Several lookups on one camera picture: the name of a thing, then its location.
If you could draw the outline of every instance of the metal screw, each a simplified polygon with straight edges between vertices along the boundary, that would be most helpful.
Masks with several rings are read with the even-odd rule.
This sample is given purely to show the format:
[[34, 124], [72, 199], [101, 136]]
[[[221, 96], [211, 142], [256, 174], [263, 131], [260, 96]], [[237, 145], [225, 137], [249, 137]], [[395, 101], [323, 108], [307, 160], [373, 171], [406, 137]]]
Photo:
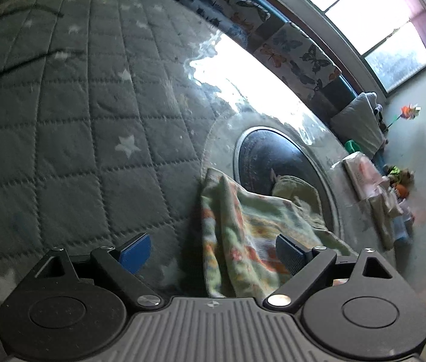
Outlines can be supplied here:
[[158, 306], [161, 303], [161, 298], [159, 298], [157, 295], [141, 295], [137, 299], [137, 303], [139, 303], [141, 306]]
[[287, 306], [292, 303], [291, 298], [284, 294], [270, 295], [267, 301], [272, 306]]

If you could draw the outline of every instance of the gray ribbed plate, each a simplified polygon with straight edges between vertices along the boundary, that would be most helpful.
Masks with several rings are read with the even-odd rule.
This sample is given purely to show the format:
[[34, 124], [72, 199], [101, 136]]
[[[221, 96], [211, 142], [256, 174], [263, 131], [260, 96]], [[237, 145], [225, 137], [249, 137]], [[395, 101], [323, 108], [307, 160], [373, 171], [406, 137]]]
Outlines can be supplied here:
[[173, 298], [160, 311], [137, 314], [119, 341], [86, 359], [88, 362], [337, 360], [340, 359], [311, 344], [290, 315], [263, 310], [252, 298], [182, 297]]

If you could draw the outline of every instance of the blue pad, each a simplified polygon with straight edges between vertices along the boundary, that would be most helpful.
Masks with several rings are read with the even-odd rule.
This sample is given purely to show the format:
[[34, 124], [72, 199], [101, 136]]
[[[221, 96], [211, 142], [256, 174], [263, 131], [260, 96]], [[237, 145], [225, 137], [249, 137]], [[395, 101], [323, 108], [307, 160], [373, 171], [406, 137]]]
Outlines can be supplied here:
[[130, 273], [135, 274], [148, 260], [150, 255], [151, 238], [149, 234], [143, 234], [125, 249], [121, 249], [117, 261]]

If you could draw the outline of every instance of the window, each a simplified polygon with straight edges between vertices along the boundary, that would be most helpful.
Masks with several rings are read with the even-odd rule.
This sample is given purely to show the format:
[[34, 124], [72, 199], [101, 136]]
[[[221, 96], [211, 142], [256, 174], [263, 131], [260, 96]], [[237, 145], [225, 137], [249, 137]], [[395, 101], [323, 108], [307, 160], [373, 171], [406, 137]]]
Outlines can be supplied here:
[[358, 52], [386, 93], [426, 66], [426, 10], [419, 0], [310, 2]]

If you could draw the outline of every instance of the black round disc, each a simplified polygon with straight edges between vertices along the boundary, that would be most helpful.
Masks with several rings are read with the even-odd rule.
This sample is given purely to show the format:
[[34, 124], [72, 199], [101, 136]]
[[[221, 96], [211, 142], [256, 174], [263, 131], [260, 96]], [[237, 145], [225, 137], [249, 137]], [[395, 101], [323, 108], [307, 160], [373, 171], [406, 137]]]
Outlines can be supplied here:
[[236, 146], [239, 147], [238, 159], [235, 159], [236, 175], [241, 186], [249, 192], [270, 195], [274, 185], [271, 170], [276, 175], [298, 177], [318, 191], [325, 225], [333, 230], [332, 208], [326, 188], [297, 145], [279, 132], [259, 128], [242, 136]]
[[426, 342], [426, 306], [398, 278], [360, 274], [320, 290], [305, 302], [301, 322], [326, 349], [352, 360], [396, 360]]
[[24, 360], [79, 360], [112, 342], [126, 317], [119, 297], [92, 284], [15, 291], [0, 307], [0, 339]]
[[30, 319], [43, 328], [59, 329], [76, 324], [86, 314], [78, 299], [58, 296], [42, 299], [30, 309]]

